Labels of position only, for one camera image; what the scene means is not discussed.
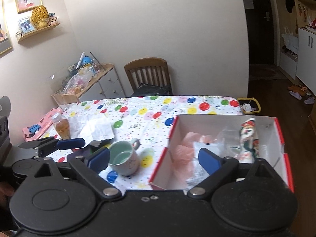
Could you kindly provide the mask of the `person's left hand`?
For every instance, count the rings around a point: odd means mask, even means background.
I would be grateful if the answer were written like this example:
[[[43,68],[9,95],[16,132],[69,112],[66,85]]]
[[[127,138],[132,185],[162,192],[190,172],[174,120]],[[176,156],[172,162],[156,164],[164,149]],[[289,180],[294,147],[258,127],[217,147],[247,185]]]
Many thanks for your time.
[[[14,188],[6,182],[0,182],[0,204],[7,205],[7,199],[14,195]]]

